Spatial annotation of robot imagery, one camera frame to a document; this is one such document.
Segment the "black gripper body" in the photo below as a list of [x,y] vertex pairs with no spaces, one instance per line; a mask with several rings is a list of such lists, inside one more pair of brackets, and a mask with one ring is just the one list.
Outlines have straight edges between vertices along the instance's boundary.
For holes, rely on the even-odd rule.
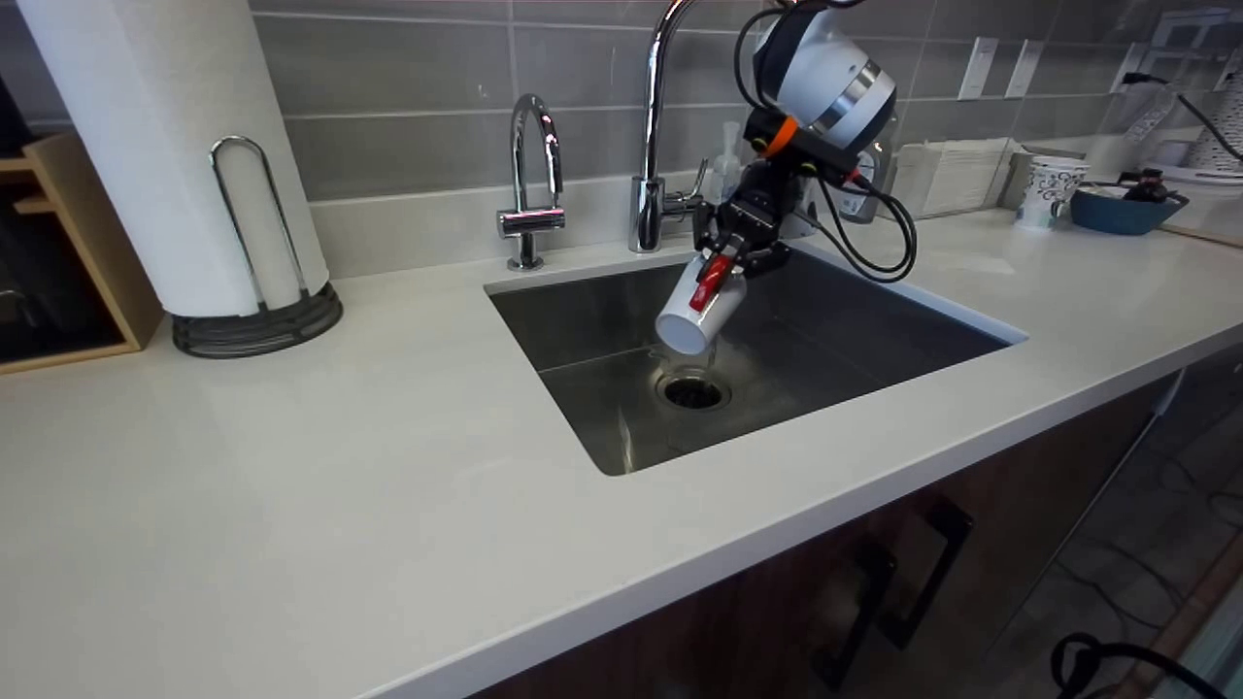
[[719,258],[786,243],[782,224],[804,202],[808,168],[738,155],[703,159],[697,170],[690,243],[715,237]]

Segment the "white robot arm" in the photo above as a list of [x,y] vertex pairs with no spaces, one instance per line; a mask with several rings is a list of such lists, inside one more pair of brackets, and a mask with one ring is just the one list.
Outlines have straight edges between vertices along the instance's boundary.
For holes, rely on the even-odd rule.
[[904,224],[904,252],[873,265],[844,232],[840,216],[826,242],[866,280],[891,282],[913,268],[917,232],[904,205],[862,170],[862,155],[881,141],[896,107],[892,76],[834,19],[855,0],[791,0],[759,13],[761,39],[751,66],[736,69],[751,104],[742,127],[755,159],[724,202],[697,224],[699,289],[724,289],[729,274],[776,272],[787,258],[782,230],[799,211],[804,183],[881,202]]

